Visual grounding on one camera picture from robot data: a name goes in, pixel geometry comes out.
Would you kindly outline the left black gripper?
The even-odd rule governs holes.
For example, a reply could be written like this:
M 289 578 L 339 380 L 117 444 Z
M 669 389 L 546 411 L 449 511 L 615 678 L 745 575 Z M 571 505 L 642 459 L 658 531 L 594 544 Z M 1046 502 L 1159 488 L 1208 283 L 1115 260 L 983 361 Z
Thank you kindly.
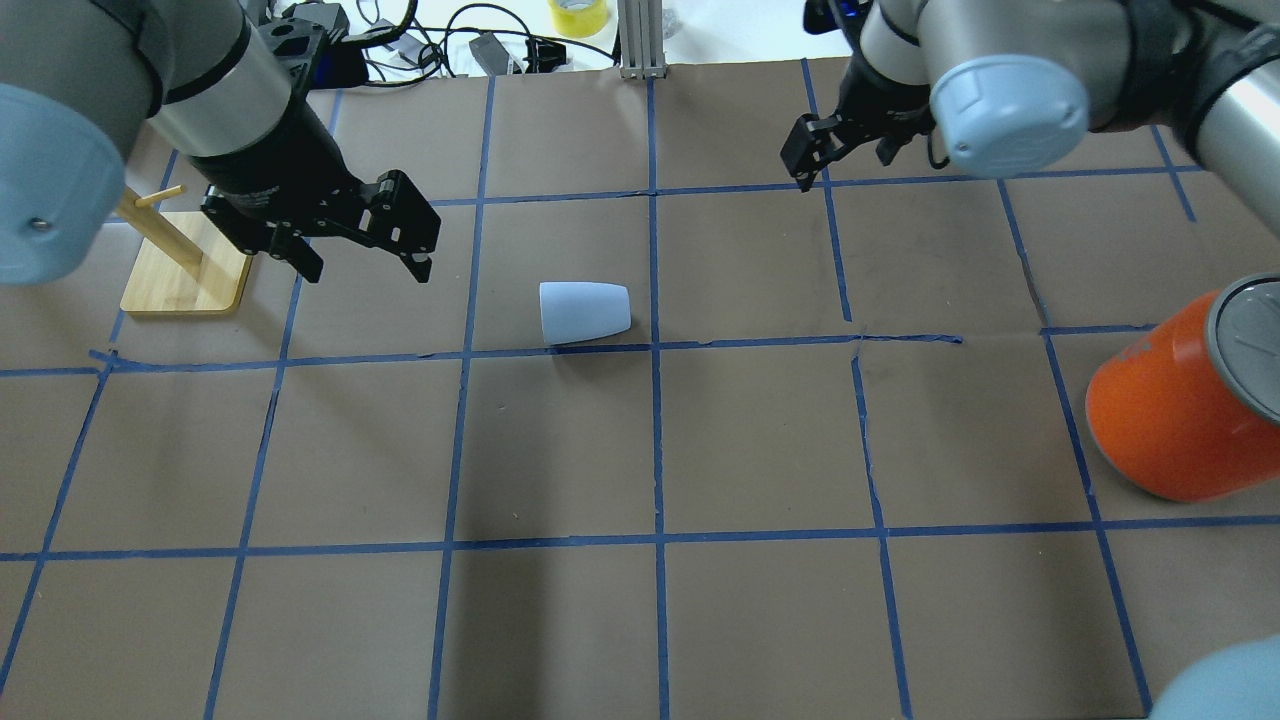
M 316 111 L 301 96 L 259 141 L 218 156 L 192 156 L 212 187 L 206 218 L 246 256 L 266 254 L 317 283 L 324 260 L 306 234 L 339 236 L 396 256 L 430 281 L 442 219 L 403 170 L 372 183 L 353 176 Z M 270 225 L 289 222 L 292 225 Z

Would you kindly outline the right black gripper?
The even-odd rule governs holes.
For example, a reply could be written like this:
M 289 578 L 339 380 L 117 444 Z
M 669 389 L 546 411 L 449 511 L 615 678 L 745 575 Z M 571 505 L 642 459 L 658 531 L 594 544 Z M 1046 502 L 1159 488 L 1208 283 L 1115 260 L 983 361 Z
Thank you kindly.
M 851 149 L 873 143 L 879 164 L 888 167 L 915 137 L 929 135 L 934 127 L 927 86 L 900 83 L 882 76 L 867 60 L 851 60 L 840 85 L 835 114 L 801 114 L 780 150 L 780 159 L 799 191 L 806 193 L 817 177 L 845 159 Z

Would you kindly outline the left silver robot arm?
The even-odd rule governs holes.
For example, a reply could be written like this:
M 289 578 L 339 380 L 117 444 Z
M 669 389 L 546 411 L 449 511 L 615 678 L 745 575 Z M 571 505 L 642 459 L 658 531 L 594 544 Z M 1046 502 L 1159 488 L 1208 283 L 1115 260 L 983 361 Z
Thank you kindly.
M 310 240 L 342 237 L 428 282 L 439 215 L 402 170 L 353 174 L 307 100 L 364 83 L 364 50 L 390 37 L 301 10 L 265 20 L 242 1 L 5 1 L 3 282 L 82 264 L 143 126 L 207 181 L 201 211 L 238 252 L 315 283 Z

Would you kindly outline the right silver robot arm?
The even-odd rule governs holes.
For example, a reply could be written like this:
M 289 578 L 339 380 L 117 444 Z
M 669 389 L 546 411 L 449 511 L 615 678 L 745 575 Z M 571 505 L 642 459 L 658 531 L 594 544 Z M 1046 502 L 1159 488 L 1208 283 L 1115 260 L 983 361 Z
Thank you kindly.
M 1275 1 L 808 1 L 803 26 L 850 58 L 835 110 L 800 115 L 780 151 L 801 191 L 865 143 L 890 165 L 931 135 L 938 168 L 991 179 L 1147 124 L 1206 163 L 1213 106 L 1277 60 Z

